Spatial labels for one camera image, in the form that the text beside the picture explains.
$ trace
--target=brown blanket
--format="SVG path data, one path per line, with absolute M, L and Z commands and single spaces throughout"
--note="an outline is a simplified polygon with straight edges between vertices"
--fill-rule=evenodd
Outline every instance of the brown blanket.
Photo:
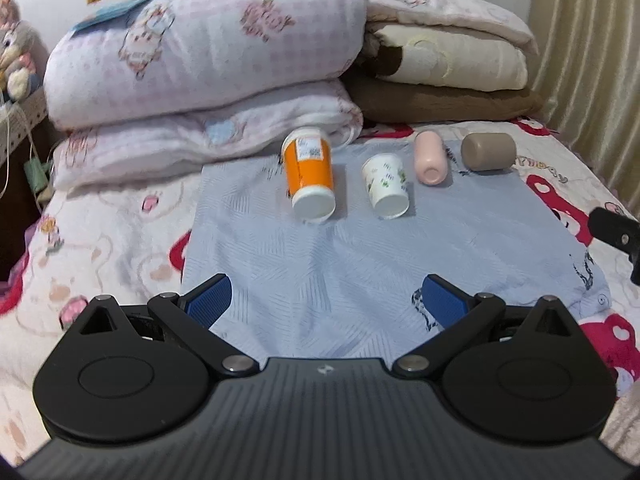
M 379 123 L 505 121 L 542 108 L 534 91 L 476 90 L 391 83 L 367 76 L 352 66 L 341 77 L 366 119 Z

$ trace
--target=brown cylinder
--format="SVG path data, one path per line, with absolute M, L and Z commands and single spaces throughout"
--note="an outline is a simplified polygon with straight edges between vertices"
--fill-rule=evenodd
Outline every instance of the brown cylinder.
M 516 161 L 516 143 L 509 134 L 468 134 L 462 141 L 462 161 L 471 171 L 506 170 Z

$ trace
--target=pink cylinder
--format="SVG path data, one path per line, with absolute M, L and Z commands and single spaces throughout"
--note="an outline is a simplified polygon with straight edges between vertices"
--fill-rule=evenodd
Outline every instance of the pink cylinder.
M 436 132 L 421 132 L 414 142 L 415 176 L 423 184 L 435 186 L 447 176 L 449 165 L 442 139 Z

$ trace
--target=white paper cup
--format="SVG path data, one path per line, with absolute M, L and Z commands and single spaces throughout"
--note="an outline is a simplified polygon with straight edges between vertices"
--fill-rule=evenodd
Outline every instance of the white paper cup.
M 402 160 L 395 153 L 379 153 L 362 165 L 362 177 L 373 211 L 385 220 L 398 218 L 409 209 L 409 193 Z

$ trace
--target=metal screw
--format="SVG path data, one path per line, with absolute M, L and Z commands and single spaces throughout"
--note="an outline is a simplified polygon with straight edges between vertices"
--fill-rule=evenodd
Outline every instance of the metal screw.
M 421 372 L 429 367 L 429 360 L 421 355 L 409 354 L 398 359 L 398 366 L 407 372 Z
M 254 360 L 246 355 L 230 355 L 225 357 L 222 365 L 230 372 L 245 372 L 254 365 Z

